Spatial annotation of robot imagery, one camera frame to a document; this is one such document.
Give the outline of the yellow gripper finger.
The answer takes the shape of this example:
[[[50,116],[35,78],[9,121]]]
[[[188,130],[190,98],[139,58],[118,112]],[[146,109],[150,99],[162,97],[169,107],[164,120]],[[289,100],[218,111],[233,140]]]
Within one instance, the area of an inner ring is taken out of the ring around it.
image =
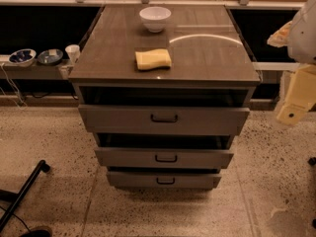
[[[290,74],[276,120],[284,125],[296,125],[315,105],[316,66],[303,65]]]

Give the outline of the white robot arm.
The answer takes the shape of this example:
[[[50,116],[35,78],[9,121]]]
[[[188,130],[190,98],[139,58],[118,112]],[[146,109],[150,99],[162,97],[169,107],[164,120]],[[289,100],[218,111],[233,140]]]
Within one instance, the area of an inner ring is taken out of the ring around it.
[[[286,46],[288,56],[300,63],[290,74],[276,114],[279,123],[296,125],[316,104],[316,0],[307,0],[267,43],[274,47]]]

